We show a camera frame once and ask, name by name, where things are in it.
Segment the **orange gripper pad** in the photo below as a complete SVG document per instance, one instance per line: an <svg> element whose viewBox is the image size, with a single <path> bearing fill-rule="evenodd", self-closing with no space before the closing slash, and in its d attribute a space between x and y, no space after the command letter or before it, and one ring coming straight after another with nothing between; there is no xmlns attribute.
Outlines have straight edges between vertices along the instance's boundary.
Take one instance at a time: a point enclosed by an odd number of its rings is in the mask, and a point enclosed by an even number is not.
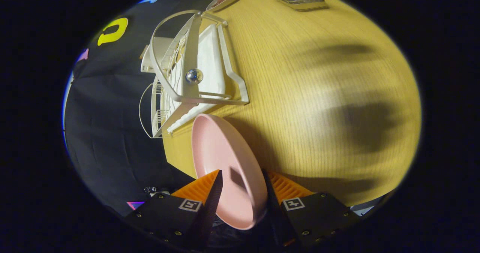
<svg viewBox="0 0 480 253"><path fill-rule="evenodd" d="M267 171L267 173L279 205L285 199L302 198L313 194L310 190L281 174L272 171Z"/></svg>
<svg viewBox="0 0 480 253"><path fill-rule="evenodd" d="M212 171L211 173L202 176L201 178L189 183L188 185L175 191L172 196L199 201L205 204L207 197L209 196L213 182L218 175L219 169Z"/></svg>

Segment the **metal sphere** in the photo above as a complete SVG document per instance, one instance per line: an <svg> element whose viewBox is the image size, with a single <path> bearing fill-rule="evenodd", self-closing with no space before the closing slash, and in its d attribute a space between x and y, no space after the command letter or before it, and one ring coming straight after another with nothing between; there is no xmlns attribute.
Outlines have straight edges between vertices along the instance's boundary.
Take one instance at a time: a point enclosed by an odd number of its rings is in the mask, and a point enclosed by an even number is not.
<svg viewBox="0 0 480 253"><path fill-rule="evenodd" d="M192 69L185 75L185 80L189 84L199 84L204 79L204 74L199 69Z"/></svg>

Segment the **wooden table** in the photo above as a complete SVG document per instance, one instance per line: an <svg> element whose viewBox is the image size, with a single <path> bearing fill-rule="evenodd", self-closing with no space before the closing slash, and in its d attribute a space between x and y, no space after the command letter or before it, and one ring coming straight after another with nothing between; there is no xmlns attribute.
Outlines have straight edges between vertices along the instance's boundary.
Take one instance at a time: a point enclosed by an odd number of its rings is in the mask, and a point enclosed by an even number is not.
<svg viewBox="0 0 480 253"><path fill-rule="evenodd" d="M261 167L356 205L393 190L408 171L420 96L381 29L340 0L325 1L329 9L297 12L277 0L238 0L215 12L228 21L231 62L250 104L209 113L238 129ZM239 98L229 82L228 93ZM191 137L190 122L163 144L167 161L197 178Z"/></svg>

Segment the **white dish rack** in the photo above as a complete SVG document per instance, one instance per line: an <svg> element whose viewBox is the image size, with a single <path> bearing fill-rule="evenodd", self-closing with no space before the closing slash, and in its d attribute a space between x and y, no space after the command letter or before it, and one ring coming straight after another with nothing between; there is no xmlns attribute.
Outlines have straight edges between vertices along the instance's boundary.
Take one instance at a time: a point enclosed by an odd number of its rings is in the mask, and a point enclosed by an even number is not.
<svg viewBox="0 0 480 253"><path fill-rule="evenodd" d="M182 14L193 16L180 29L175 38L155 36L158 28L169 19ZM203 18L211 19L211 24L202 34L199 34ZM203 113L217 104L245 105L249 103L245 81L233 72L230 56L223 29L227 21L198 10L186 10L163 19L154 30L150 44L146 47L141 72L155 73L154 82L150 84L140 98L151 90L151 135L146 131L142 119L142 127L150 138L161 138L162 129L172 135L178 127L189 122L198 114ZM232 100L225 94L225 73L237 83L240 90L240 100ZM187 77L189 72L200 72L203 79L192 82ZM160 108L157 108L157 97L160 96Z"/></svg>

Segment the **black fabric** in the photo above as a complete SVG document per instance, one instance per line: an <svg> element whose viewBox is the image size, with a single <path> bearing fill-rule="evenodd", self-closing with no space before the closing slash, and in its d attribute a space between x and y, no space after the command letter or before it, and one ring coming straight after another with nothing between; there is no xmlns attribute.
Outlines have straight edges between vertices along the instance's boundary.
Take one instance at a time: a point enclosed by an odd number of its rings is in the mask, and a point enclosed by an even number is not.
<svg viewBox="0 0 480 253"><path fill-rule="evenodd" d="M211 1L146 2L103 20L98 33L85 46L89 49L88 58L72 69L74 81L65 109L67 149L89 190L103 205L122 216L132 211L127 201L148 198L144 187L155 185L173 192L193 181L168 164L162 140L147 137L140 125L139 99L154 78L154 74L140 72L140 55L162 19L182 10L205 10ZM103 28L123 17L128 19L123 36L98 46ZM156 36L174 37L190 17L168 21ZM142 121L148 132L149 94L150 90L142 103Z"/></svg>

